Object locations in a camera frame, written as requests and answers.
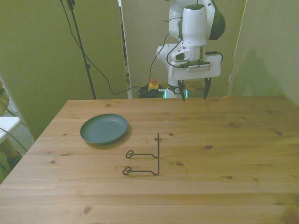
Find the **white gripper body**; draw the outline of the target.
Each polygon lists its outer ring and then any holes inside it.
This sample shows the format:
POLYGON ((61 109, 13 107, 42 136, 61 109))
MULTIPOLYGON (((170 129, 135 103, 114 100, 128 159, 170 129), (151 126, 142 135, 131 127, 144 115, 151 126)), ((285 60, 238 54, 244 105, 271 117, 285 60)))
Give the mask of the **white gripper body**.
POLYGON ((218 77, 221 74, 221 55, 211 55, 204 59, 208 65, 194 65, 188 68, 178 68, 182 62, 172 61, 170 65, 170 80, 189 80, 207 77, 218 77))

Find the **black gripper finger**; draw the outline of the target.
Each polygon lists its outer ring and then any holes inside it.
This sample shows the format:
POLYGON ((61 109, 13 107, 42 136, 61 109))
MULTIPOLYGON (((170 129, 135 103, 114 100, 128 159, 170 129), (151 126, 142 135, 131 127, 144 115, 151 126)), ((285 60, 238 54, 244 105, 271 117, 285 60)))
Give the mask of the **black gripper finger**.
POLYGON ((205 78, 205 88, 204 88, 204 91, 203 91, 203 93, 204 93, 204 95, 203 95, 204 100, 208 96, 209 90, 211 88, 211 82, 212 82, 212 79, 210 77, 205 78))
POLYGON ((184 80, 178 80, 178 88, 179 88, 182 100, 185 102, 185 93, 184 93, 185 83, 184 83, 184 80))

